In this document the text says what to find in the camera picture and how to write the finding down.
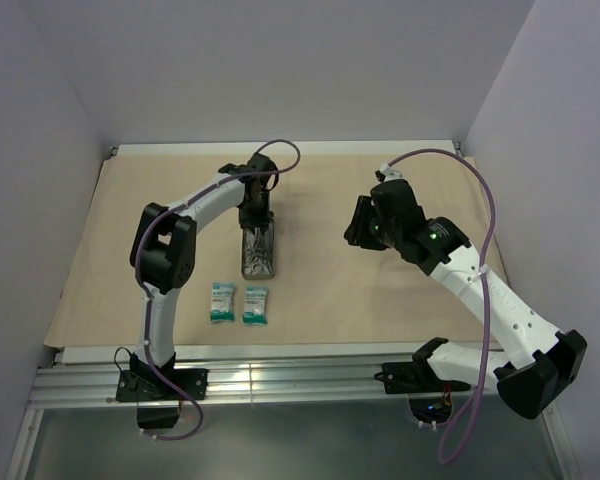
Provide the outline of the beige cloth wrap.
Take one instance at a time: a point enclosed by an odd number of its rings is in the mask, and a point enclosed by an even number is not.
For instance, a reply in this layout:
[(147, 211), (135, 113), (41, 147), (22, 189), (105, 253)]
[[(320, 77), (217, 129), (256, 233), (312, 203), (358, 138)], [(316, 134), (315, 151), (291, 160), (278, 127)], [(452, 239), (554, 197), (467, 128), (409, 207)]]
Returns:
[[(356, 201), (375, 185), (380, 155), (275, 154), (287, 168), (271, 195), (276, 273), (265, 326), (210, 321), (211, 287), (241, 276), (238, 214), (229, 210), (197, 239), (193, 274), (177, 305), (179, 345), (478, 341), (482, 327), (449, 291), (392, 251), (348, 245)], [(229, 163), (223, 156), (119, 156), (96, 186), (82, 238), (46, 334), (50, 347), (133, 345), (143, 293), (129, 262), (143, 208), (191, 195)]]

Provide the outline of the teal sterile packet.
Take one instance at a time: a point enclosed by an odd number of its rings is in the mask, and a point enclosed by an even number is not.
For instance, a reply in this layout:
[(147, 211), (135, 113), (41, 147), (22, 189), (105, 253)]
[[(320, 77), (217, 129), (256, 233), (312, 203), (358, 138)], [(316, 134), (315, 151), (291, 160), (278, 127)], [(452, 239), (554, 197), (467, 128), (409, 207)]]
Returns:
[(234, 294), (236, 285), (233, 282), (214, 282), (211, 287), (210, 322), (234, 322)]
[(266, 326), (266, 306), (269, 289), (266, 286), (247, 286), (242, 321), (247, 325)]

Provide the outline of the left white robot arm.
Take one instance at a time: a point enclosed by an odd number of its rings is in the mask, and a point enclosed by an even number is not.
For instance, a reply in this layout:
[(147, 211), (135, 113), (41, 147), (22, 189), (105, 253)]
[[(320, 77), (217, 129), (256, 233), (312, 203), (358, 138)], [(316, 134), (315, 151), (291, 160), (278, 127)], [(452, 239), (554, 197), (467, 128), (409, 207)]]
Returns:
[(194, 271), (197, 235), (207, 225), (237, 208), (243, 277), (266, 280), (275, 275), (268, 183), (278, 178), (276, 171), (269, 157), (255, 153), (243, 165), (223, 166), (211, 182), (180, 201), (144, 208), (130, 253), (136, 281), (145, 294), (142, 337), (131, 355), (130, 370), (140, 376), (139, 388), (150, 398), (163, 399), (175, 386), (176, 306)]

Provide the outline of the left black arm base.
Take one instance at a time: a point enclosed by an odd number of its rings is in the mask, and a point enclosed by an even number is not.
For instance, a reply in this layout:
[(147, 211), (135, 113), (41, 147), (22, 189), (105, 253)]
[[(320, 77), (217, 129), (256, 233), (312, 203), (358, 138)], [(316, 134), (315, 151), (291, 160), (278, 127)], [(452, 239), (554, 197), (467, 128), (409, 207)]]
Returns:
[[(170, 381), (194, 400), (203, 400), (208, 385), (207, 369), (175, 369), (168, 373)], [(166, 385), (149, 370), (142, 374), (123, 370), (119, 375), (115, 400), (135, 404), (137, 424), (144, 430), (173, 428), (180, 418), (185, 397)]]

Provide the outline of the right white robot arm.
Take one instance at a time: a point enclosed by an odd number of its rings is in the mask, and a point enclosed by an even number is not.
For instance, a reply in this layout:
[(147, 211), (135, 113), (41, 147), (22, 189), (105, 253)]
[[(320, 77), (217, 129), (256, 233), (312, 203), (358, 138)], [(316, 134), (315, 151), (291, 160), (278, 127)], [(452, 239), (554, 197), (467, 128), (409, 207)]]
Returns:
[(375, 378), (386, 393), (467, 391), (477, 385), (485, 361), (485, 389), (519, 416), (534, 419), (575, 380), (587, 349), (584, 337), (535, 313), (480, 263), (478, 250), (451, 220), (426, 218), (407, 181), (388, 180), (359, 197), (344, 238), (366, 250), (396, 250), (488, 325), (501, 347), (483, 354), (436, 337), (410, 361), (383, 364)]

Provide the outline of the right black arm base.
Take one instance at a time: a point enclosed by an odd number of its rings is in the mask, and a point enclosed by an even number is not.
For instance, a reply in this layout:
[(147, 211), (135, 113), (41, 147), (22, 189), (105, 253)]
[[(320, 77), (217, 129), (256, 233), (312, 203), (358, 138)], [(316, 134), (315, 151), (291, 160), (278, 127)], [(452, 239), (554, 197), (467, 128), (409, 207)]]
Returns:
[(386, 362), (374, 379), (384, 386), (388, 395), (435, 394), (466, 392), (471, 385), (455, 380), (441, 380), (423, 362)]

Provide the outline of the aluminium mounting rail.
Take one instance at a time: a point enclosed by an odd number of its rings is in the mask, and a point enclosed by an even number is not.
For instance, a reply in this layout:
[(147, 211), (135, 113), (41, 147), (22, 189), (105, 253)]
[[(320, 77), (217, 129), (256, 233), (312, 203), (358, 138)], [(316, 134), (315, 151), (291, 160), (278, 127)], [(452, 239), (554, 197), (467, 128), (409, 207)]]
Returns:
[[(374, 379), (385, 362), (408, 355), (357, 355), (287, 359), (178, 362), (181, 370), (208, 371), (202, 406), (375, 400), (385, 397)], [(115, 400), (119, 371), (109, 364), (59, 364), (40, 369), (26, 403), (28, 409), (120, 407)]]

